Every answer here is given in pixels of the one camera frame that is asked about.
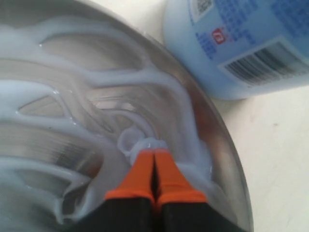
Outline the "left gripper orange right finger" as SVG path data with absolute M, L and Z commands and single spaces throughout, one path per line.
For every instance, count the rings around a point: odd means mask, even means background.
M 193 188 L 165 149 L 154 152 L 158 180 L 157 208 L 166 232 L 240 232 L 220 215 L 204 193 Z

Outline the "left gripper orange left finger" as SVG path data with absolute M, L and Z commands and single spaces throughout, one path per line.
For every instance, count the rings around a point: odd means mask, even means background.
M 154 151 L 142 150 L 123 182 L 79 223 L 81 232 L 151 232 Z

